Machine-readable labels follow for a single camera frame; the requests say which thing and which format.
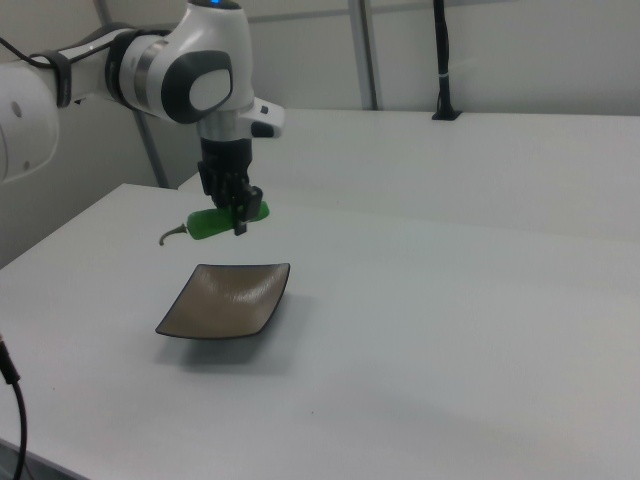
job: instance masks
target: brown plate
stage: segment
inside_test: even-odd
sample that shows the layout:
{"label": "brown plate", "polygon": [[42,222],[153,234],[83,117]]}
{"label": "brown plate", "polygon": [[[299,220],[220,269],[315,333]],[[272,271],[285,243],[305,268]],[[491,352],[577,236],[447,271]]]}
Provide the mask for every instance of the brown plate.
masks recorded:
{"label": "brown plate", "polygon": [[170,337],[213,340],[260,333],[278,308],[291,265],[198,265],[156,328]]}

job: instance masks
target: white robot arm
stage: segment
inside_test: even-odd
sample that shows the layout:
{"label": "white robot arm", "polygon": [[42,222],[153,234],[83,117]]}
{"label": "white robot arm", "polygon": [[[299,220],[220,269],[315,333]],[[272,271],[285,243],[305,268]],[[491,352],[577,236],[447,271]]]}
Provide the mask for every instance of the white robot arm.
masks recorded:
{"label": "white robot arm", "polygon": [[251,139],[278,137],[284,110],[254,96],[244,11],[229,0],[188,0],[172,32],[112,24],[58,52],[0,65],[0,183],[51,159],[58,108],[89,95],[170,122],[197,124],[205,194],[230,208],[236,234],[258,213],[249,184]]}

